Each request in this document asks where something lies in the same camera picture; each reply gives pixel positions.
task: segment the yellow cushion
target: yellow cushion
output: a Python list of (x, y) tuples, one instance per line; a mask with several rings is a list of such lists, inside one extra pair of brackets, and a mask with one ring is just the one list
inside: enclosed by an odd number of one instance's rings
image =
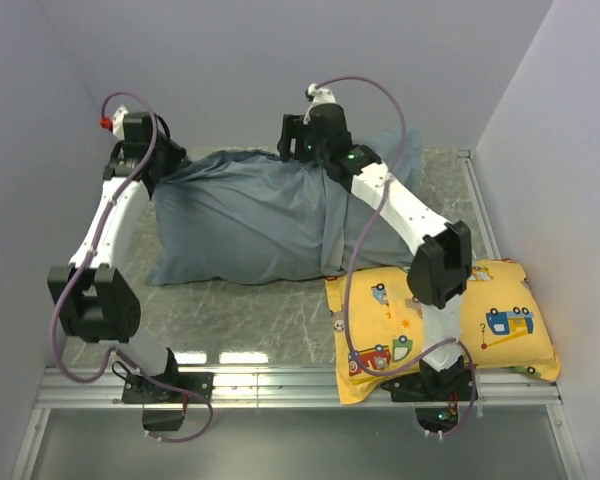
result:
[[(360, 371), (349, 360), (342, 306), (344, 277), (326, 280), (336, 342), (340, 401), (357, 403), (387, 378)], [(418, 301), (399, 268), (353, 274), (350, 331), (362, 361), (374, 370), (394, 370), (422, 352), (424, 330)], [(509, 260), (477, 262), (467, 284), (460, 338), (478, 368), (513, 367), (555, 381), (560, 363), (522, 267)]]

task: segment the white wall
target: white wall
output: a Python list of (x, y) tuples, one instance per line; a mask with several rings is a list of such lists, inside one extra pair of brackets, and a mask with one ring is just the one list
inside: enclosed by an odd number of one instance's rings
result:
[(477, 148), (502, 254), (529, 274), (600, 479), (600, 0), (556, 0)]
[[(474, 147), (551, 0), (40, 0), (96, 98), (148, 97), (187, 145), (273, 145), (311, 82), (369, 75), (427, 146)], [(340, 86), (357, 134), (397, 120)]]
[(86, 233), (110, 148), (42, 10), (0, 0), (0, 479), (49, 358), (47, 272)]

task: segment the yellow pillow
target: yellow pillow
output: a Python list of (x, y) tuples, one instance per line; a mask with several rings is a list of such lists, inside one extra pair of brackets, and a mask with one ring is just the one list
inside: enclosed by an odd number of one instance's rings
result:
[[(336, 342), (340, 401), (357, 403), (388, 378), (361, 371), (350, 360), (342, 307), (345, 277), (326, 279)], [(394, 370), (422, 352), (424, 330), (418, 301), (399, 268), (353, 274), (350, 331), (360, 359), (373, 370)], [(460, 338), (478, 368), (513, 367), (555, 381), (560, 363), (522, 267), (510, 260), (477, 262), (467, 283)]]

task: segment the gray cloth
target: gray cloth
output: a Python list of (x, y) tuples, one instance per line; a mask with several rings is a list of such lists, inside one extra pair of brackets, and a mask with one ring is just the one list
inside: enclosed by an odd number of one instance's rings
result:
[[(399, 139), (396, 129), (359, 143), (384, 158)], [(417, 192), (419, 131), (412, 129), (408, 140), (395, 174)], [(153, 200), (163, 250), (147, 278), (150, 285), (212, 278), (263, 284), (339, 275), (372, 213), (318, 165), (280, 162), (260, 150), (219, 151), (192, 161), (162, 181)], [(411, 258), (379, 219), (358, 265), (403, 266)]]

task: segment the cable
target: cable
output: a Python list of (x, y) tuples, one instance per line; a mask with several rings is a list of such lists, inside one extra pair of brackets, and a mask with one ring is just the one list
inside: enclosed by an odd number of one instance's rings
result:
[[(167, 438), (160, 437), (154, 433), (149, 434), (152, 438), (156, 438), (157, 440), (164, 441), (166, 443), (182, 443), (182, 442), (186, 442), (186, 441), (198, 438), (200, 435), (202, 435), (204, 432), (206, 432), (207, 429), (209, 428), (209, 426), (211, 425), (211, 421), (213, 420), (213, 407), (211, 406), (211, 403), (206, 398), (204, 398), (202, 395), (200, 395), (196, 392), (185, 390), (185, 389), (182, 389), (179, 387), (174, 387), (172, 385), (167, 385), (166, 383), (162, 383), (162, 382), (152, 378), (150, 375), (143, 372), (138, 367), (138, 365), (135, 364), (135, 362), (133, 362), (123, 352), (117, 351), (116, 347), (110, 347), (109, 349), (107, 349), (107, 351), (105, 352), (105, 356), (102, 360), (102, 364), (100, 365), (100, 368), (98, 369), (98, 371), (96, 372), (95, 375), (93, 375), (91, 377), (87, 377), (87, 378), (80, 377), (80, 376), (74, 374), (73, 372), (71, 372), (69, 370), (69, 368), (65, 365), (64, 361), (62, 360), (62, 355), (60, 354), (60, 349), (58, 348), (57, 329), (58, 329), (58, 321), (60, 319), (60, 312), (62, 311), (64, 304), (66, 303), (67, 299), (69, 298), (69, 295), (71, 294), (71, 292), (75, 288), (76, 284), (80, 280), (80, 277), (82, 276), (84, 271), (87, 269), (87, 266), (91, 264), (91, 260), (93, 260), (93, 257), (96, 256), (98, 244), (100, 243), (100, 239), (104, 232), (104, 228), (107, 223), (107, 219), (109, 218), (109, 215), (111, 214), (111, 211), (113, 210), (113, 207), (115, 206), (116, 201), (118, 200), (120, 195), (122, 195), (124, 190), (129, 186), (129, 184), (131, 184), (131, 182), (133, 182), (135, 180), (135, 178), (142, 172), (142, 169), (147, 165), (147, 163), (151, 159), (151, 156), (153, 155), (153, 151), (156, 147), (156, 142), (158, 139), (158, 120), (157, 120), (157, 116), (154, 113), (154, 111), (151, 109), (149, 104), (144, 99), (142, 99), (141, 97), (139, 97), (133, 93), (129, 93), (129, 92), (125, 92), (125, 91), (114, 92), (114, 93), (108, 95), (104, 99), (104, 101), (102, 102), (102, 107), (100, 108), (100, 116), (102, 118), (101, 125), (103, 125), (103, 126), (110, 125), (110, 123), (111, 123), (110, 120), (106, 119), (106, 117), (105, 117), (105, 110), (107, 108), (108, 103), (111, 101), (111, 99), (113, 99), (114, 97), (117, 97), (117, 96), (121, 96), (121, 95), (128, 96), (128, 97), (135, 99), (136, 101), (141, 103), (144, 106), (144, 108), (146, 109), (146, 111), (149, 113), (149, 117), (151, 118), (151, 140), (149, 141), (149, 146), (147, 147), (147, 151), (144, 153), (142, 160), (140, 160), (138, 165), (136, 165), (136, 167), (129, 173), (129, 175), (122, 181), (122, 183), (118, 186), (118, 188), (111, 195), (109, 202), (103, 209), (102, 214), (100, 215), (100, 218), (98, 219), (98, 223), (96, 226), (95, 233), (93, 235), (93, 239), (91, 240), (91, 243), (89, 245), (89, 251), (85, 255), (83, 262), (80, 264), (80, 266), (75, 271), (73, 276), (67, 282), (67, 285), (62, 290), (62, 293), (60, 294), (60, 297), (58, 298), (58, 301), (56, 302), (56, 305), (53, 308), (53, 313), (51, 315), (51, 322), (49, 324), (51, 352), (53, 354), (53, 360), (55, 361), (55, 364), (58, 367), (58, 370), (60, 370), (62, 372), (62, 374), (65, 375), (68, 379), (70, 379), (74, 382), (77, 382), (77, 383), (93, 383), (96, 380), (98, 380), (99, 378), (101, 378), (107, 368), (107, 365), (109, 363), (109, 358), (111, 357), (111, 355), (114, 352), (117, 352), (117, 354), (120, 358), (122, 358), (125, 362), (129, 363), (129, 365), (134, 366), (133, 368), (136, 369), (140, 373), (140, 375), (142, 375), (142, 377), (145, 380), (147, 380), (148, 382), (151, 382), (152, 384), (156, 385), (159, 388), (163, 388), (166, 390), (170, 390), (172, 392), (181, 393), (182, 395), (187, 395), (187, 396), (196, 397), (198, 399), (201, 399), (202, 402), (209, 409), (209, 419), (208, 419), (207, 423), (204, 425), (204, 427), (202, 427), (197, 433), (190, 435), (188, 437), (185, 437), (185, 438), (181, 438), (181, 439), (167, 439)], [(165, 130), (165, 136), (170, 137), (170, 132), (169, 132), (168, 127), (166, 126), (166, 122), (164, 122), (164, 120), (161, 120), (161, 123)]]
[[(402, 111), (402, 108), (400, 107), (400, 104), (395, 99), (395, 97), (391, 94), (391, 92), (389, 92), (389, 90), (387, 90), (383, 85), (376, 82), (375, 80), (371, 80), (370, 78), (362, 77), (362, 76), (349, 75), (349, 76), (333, 78), (331, 80), (327, 80), (326, 82), (322, 82), (322, 83), (318, 84), (318, 88), (325, 87), (332, 83), (337, 83), (337, 82), (341, 82), (344, 80), (355, 80), (355, 81), (360, 81), (360, 82), (364, 82), (369, 85), (372, 85), (372, 86), (376, 87), (378, 90), (380, 90), (382, 93), (384, 93), (385, 96), (389, 99), (389, 101), (393, 104), (393, 106), (398, 114), (398, 117), (400, 119), (400, 144), (398, 146), (396, 157), (393, 159), (393, 161), (390, 164), (388, 164), (389, 172), (393, 173), (393, 170), (394, 170), (395, 166), (398, 164), (398, 162), (400, 161), (400, 158), (402, 157), (404, 149), (406, 148), (406, 145), (407, 145), (407, 122), (404, 118), (404, 113)], [(472, 380), (471, 399), (469, 400), (469, 406), (467, 407), (467, 411), (465, 412), (463, 417), (460, 419), (458, 424), (454, 428), (452, 428), (451, 430), (449, 430), (448, 432), (443, 434), (443, 436), (448, 436), (448, 435), (455, 433), (462, 425), (464, 425), (465, 417), (469, 416), (469, 413), (471, 413), (471, 411), (473, 410), (473, 404), (475, 402), (476, 368), (475, 368), (475, 364), (473, 363), (473, 358), (471, 357), (471, 353), (469, 352), (469, 349), (465, 346), (464, 343), (462, 343), (459, 339), (456, 340), (455, 338), (449, 338), (446, 340), (442, 340), (442, 341), (436, 343), (435, 345), (429, 347), (422, 353), (420, 353), (418, 356), (416, 356), (414, 359), (412, 359), (408, 363), (406, 363), (394, 370), (390, 370), (387, 372), (376, 372), (376, 371), (369, 369), (366, 365), (363, 365), (363, 363), (360, 361), (360, 359), (358, 357), (356, 357), (353, 354), (355, 352), (355, 346), (353, 345), (353, 340), (351, 339), (351, 327), (349, 325), (349, 306), (351, 303), (351, 284), (353, 283), (353, 272), (354, 272), (355, 261), (356, 261), (356, 258), (358, 257), (358, 253), (360, 252), (360, 248), (361, 248), (365, 238), (367, 237), (367, 234), (371, 230), (371, 227), (373, 226), (375, 221), (378, 219), (378, 217), (380, 217), (380, 212), (382, 212), (382, 209), (384, 208), (385, 204), (387, 203), (387, 199), (389, 198), (389, 189), (391, 187), (392, 181), (393, 181), (393, 178), (391, 176), (388, 176), (387, 180), (384, 183), (384, 188), (382, 191), (382, 199), (380, 200), (380, 204), (374, 210), (373, 215), (371, 215), (371, 218), (369, 219), (369, 221), (365, 225), (364, 229), (362, 230), (362, 233), (360, 234), (360, 237), (358, 238), (358, 241), (356, 242), (356, 245), (353, 248), (353, 254), (351, 255), (351, 259), (349, 261), (349, 267), (347, 269), (347, 275), (346, 275), (346, 279), (345, 279), (344, 305), (343, 305), (343, 309), (342, 309), (343, 317), (344, 317), (344, 338), (347, 342), (347, 347), (349, 348), (349, 353), (350, 353), (351, 359), (356, 363), (356, 365), (363, 372), (365, 372), (368, 375), (371, 375), (373, 377), (393, 377), (393, 376), (396, 376), (401, 373), (406, 373), (407, 370), (409, 370), (411, 367), (416, 365), (420, 360), (422, 360), (424, 357), (429, 355), (431, 352), (433, 352), (437, 348), (440, 348), (443, 345), (448, 345), (448, 344), (457, 342), (460, 345), (460, 347), (462, 348), (462, 350), (464, 351), (465, 355), (467, 356), (467, 360), (469, 363), (469, 369), (471, 370), (471, 380)]]

